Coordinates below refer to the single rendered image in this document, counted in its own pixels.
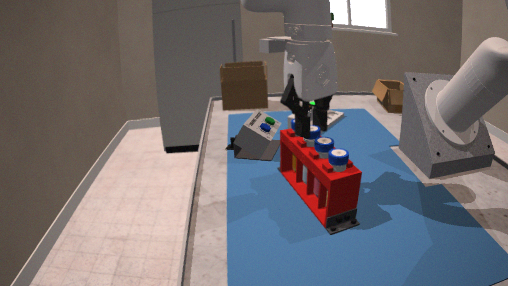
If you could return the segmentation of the grey metal bracket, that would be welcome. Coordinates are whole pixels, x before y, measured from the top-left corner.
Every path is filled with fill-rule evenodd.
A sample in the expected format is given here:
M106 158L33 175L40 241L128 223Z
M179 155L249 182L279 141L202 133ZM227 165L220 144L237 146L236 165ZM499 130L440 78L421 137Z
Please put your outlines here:
M360 225L360 223L358 221L356 221L356 224L351 224L351 219L356 218L356 213L357 213L357 208L354 208L354 209L351 209L351 210L348 210L348 211L345 211L345 212L342 212L342 213L339 213L339 214L327 217L326 228L325 229L327 230L327 232L330 235L332 235L332 234L335 234L335 233L338 233L338 232L341 232L341 231L344 231L344 230L347 230L347 229L350 229L352 227ZM347 221L344 219L344 216L346 214L350 215L350 219L347 220ZM341 223L338 223L336 221L337 217L341 217L342 218L342 222ZM330 230L332 225L336 226L336 231L331 231Z

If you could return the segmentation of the blue flat mat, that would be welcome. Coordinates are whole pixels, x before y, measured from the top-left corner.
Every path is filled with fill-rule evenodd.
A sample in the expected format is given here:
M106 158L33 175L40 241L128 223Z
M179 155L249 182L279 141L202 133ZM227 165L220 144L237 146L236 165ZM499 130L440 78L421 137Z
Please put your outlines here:
M330 235L272 161L227 150L228 286L492 286L508 253L442 185L426 187L367 110L322 132L362 178L360 225Z

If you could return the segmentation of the beige tray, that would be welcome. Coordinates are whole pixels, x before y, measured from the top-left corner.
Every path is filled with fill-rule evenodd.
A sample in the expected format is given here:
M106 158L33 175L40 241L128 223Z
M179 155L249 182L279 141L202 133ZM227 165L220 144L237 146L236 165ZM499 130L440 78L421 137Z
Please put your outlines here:
M310 125L313 125L313 107L315 107L314 102L309 103L309 109L308 109L308 115L310 117ZM327 111L327 125L328 128L332 126L334 123L336 123L338 120L340 120L342 117L344 117L344 113L333 111L333 110L326 110ZM295 118L295 115L288 116L288 129L291 129L291 120Z

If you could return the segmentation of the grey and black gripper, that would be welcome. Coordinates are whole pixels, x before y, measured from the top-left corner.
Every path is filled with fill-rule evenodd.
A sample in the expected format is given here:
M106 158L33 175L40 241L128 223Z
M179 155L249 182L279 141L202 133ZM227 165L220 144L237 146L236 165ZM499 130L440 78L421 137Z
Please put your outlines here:
M325 132L326 110L329 110L332 96L338 90L336 58L333 45L329 42L298 41L290 38L286 43L285 90L280 102L295 114L295 134L305 139L310 138L310 117L307 116L309 101L314 100L316 106L313 107L313 125ZM298 104L300 101L302 107Z

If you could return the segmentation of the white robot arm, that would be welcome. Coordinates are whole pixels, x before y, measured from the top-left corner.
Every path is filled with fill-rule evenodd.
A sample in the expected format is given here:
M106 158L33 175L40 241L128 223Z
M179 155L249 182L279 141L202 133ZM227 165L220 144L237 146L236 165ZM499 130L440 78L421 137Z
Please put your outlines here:
M285 52L290 38L316 42L332 38L330 0L241 0L241 3L248 11L284 15L285 36L259 39L259 52ZM477 136L478 119L506 95L508 41L492 37L480 44L450 81L436 80L428 86L425 107L443 139L465 146Z

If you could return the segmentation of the grey control panel with two buttons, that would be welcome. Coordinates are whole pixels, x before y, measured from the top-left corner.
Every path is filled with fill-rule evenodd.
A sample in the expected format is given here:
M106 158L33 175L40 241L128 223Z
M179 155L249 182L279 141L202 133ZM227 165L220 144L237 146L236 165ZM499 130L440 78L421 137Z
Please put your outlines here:
M230 138L231 144L226 150L234 150L234 158L238 159L272 161L280 146L280 140L272 138L280 125L279 121L257 109L243 124L238 135Z

